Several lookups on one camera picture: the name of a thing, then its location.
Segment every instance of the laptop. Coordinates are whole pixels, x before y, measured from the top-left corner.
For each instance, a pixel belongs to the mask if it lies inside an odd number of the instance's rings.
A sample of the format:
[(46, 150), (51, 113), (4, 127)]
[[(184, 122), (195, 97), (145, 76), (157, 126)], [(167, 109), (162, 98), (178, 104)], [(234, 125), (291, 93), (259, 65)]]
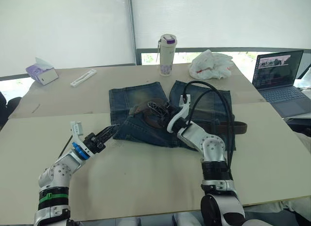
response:
[(302, 53), (257, 56), (252, 84), (283, 118), (311, 112), (311, 100), (293, 86)]

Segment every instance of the brown leather belt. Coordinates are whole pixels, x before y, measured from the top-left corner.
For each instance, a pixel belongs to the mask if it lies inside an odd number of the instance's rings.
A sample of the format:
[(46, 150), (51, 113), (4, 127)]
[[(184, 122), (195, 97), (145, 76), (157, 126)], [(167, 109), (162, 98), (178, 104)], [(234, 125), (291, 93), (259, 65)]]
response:
[[(157, 104), (164, 105), (164, 102), (162, 99), (152, 99), (149, 100), (149, 102), (156, 102)], [(153, 120), (151, 116), (154, 116), (154, 112), (148, 107), (148, 102), (141, 103), (140, 105), (137, 105), (136, 107), (132, 108), (130, 110), (130, 115), (135, 115), (138, 113), (143, 113), (145, 122), (150, 125), (151, 127), (157, 128), (157, 129), (163, 129), (157, 121)], [(206, 132), (208, 133), (214, 133), (214, 134), (226, 134), (227, 133), (227, 127), (229, 126), (227, 122), (221, 122), (217, 125), (211, 125), (209, 123), (204, 122), (196, 122), (200, 127), (202, 127)], [(247, 124), (244, 122), (234, 122), (234, 132), (236, 135), (245, 134), (247, 131)]]

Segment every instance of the plastic bag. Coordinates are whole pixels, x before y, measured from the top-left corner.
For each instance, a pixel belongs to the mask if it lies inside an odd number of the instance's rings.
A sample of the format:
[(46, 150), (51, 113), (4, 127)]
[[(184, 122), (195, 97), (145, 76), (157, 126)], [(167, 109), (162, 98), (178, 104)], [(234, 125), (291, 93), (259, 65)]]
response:
[(226, 78), (231, 76), (229, 68), (234, 65), (232, 57), (206, 50), (189, 65), (189, 74), (195, 79)]

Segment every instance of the laptop screen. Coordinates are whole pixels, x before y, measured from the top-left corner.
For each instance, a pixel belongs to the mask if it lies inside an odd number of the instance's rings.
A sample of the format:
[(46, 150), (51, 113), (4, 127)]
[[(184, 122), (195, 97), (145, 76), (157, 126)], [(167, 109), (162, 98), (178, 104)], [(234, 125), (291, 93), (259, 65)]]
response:
[(257, 89), (292, 86), (303, 50), (257, 56), (253, 85)]

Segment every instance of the white curtain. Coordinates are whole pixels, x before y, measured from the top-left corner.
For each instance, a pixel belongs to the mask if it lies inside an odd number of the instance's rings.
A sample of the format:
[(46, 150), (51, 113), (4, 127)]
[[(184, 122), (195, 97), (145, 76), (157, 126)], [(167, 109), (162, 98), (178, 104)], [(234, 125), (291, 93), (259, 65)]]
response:
[(180, 48), (311, 49), (311, 0), (133, 0), (137, 48), (165, 33)]
[(38, 56), (55, 68), (134, 63), (128, 0), (0, 0), (0, 77)]

